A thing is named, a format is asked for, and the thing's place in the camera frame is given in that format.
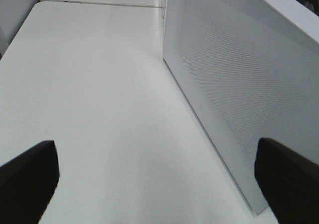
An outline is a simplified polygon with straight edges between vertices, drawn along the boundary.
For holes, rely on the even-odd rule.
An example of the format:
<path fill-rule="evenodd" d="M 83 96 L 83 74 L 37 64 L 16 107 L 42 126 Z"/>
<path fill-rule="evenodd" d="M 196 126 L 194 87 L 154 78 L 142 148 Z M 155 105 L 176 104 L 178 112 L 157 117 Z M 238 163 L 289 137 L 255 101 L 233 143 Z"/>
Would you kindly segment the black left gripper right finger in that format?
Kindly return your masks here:
<path fill-rule="evenodd" d="M 319 222 L 317 164 L 271 138 L 260 138 L 254 175 L 278 223 Z"/>

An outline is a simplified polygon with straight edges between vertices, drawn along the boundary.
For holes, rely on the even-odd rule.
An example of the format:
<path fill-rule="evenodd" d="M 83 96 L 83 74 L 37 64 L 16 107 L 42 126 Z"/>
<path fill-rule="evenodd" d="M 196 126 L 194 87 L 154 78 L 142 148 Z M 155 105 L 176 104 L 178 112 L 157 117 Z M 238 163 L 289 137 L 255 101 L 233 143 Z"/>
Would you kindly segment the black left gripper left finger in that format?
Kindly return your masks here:
<path fill-rule="evenodd" d="M 37 224 L 60 178 L 56 146 L 42 141 L 0 167 L 0 222 Z"/>

